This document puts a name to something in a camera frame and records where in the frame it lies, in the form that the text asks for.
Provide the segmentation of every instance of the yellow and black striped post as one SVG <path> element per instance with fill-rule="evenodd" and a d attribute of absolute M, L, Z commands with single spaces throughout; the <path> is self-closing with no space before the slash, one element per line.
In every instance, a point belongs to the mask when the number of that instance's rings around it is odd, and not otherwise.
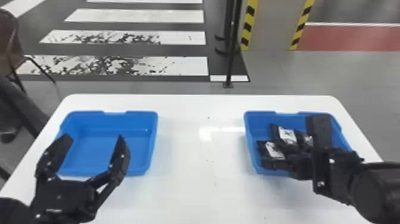
<path fill-rule="evenodd" d="M 313 7 L 314 3 L 315 3 L 315 0 L 306 0 L 305 1 L 304 9 L 300 16 L 299 22 L 297 23 L 296 32 L 293 35 L 292 43 L 289 47 L 289 50 L 297 49 L 301 35 L 303 35 L 305 23 L 307 22 L 308 17 L 310 16 L 311 8 Z"/>
<path fill-rule="evenodd" d="M 249 49 L 252 31 L 254 29 L 257 6 L 258 0 L 249 0 L 247 3 L 245 25 L 243 26 L 242 41 L 240 43 L 240 48 L 242 51 L 247 51 Z"/>

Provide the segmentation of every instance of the white table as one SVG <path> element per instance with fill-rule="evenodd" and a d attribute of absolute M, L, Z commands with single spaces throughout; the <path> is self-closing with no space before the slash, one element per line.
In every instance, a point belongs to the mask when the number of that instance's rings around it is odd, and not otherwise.
<path fill-rule="evenodd" d="M 125 178 L 92 223 L 368 223 L 352 208 L 314 195 L 311 182 L 255 173 L 245 141 L 248 110 L 322 111 L 350 146 L 381 161 L 333 97 L 243 95 L 71 95 L 58 107 L 0 196 L 29 204 L 36 162 L 66 115 L 77 110 L 154 110 L 158 135 L 145 176 Z"/>

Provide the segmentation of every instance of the red floor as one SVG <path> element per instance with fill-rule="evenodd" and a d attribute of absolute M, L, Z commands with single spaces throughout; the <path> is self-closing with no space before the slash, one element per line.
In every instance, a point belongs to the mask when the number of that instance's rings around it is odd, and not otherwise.
<path fill-rule="evenodd" d="M 306 26 L 298 50 L 400 51 L 400 27 Z"/>

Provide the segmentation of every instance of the blue bin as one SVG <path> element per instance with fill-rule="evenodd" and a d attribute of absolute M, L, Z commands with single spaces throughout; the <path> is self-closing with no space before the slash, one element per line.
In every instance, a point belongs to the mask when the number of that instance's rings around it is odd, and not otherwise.
<path fill-rule="evenodd" d="M 305 118 L 307 116 L 323 113 L 301 112 L 297 114 L 283 114 L 273 111 L 248 111 L 245 113 L 246 138 L 251 155 L 252 164 L 258 174 L 273 176 L 288 176 L 288 172 L 282 170 L 267 170 L 261 165 L 261 157 L 257 150 L 257 141 L 270 141 L 271 124 L 276 124 L 285 129 L 296 129 L 301 132 L 307 132 L 305 127 Z M 332 141 L 333 146 L 343 150 L 352 151 L 342 134 L 342 128 L 336 119 L 329 114 L 332 123 Z"/>
<path fill-rule="evenodd" d="M 121 135 L 130 150 L 127 176 L 144 175 L 151 163 L 157 121 L 158 115 L 152 111 L 70 113 L 63 121 L 57 138 L 67 133 L 74 142 L 58 173 L 94 176 L 106 171 L 117 138 Z"/>

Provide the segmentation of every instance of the white stripe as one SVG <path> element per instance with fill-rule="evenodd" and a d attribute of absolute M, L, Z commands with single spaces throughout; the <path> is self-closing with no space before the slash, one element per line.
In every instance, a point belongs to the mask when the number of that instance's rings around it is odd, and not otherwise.
<path fill-rule="evenodd" d="M 87 2 L 201 4 L 203 0 L 87 0 Z"/>
<path fill-rule="evenodd" d="M 33 58 L 53 75 L 208 76 L 207 57 L 121 57 L 92 55 L 35 55 Z M 29 61 L 19 74 L 39 75 Z"/>
<path fill-rule="evenodd" d="M 68 22 L 97 23 L 204 23 L 202 10 L 112 10 L 79 8 Z"/>
<path fill-rule="evenodd" d="M 15 17 L 20 17 L 45 0 L 13 0 L 1 8 L 11 12 Z"/>
<path fill-rule="evenodd" d="M 210 75 L 210 81 L 212 82 L 225 82 L 226 76 L 223 75 Z M 233 75 L 232 82 L 248 82 L 249 77 L 243 75 Z"/>
<path fill-rule="evenodd" d="M 307 22 L 306 26 L 367 26 L 367 27 L 400 27 L 400 23 L 315 23 Z"/>
<path fill-rule="evenodd" d="M 41 43 L 205 45 L 203 31 L 52 30 Z"/>

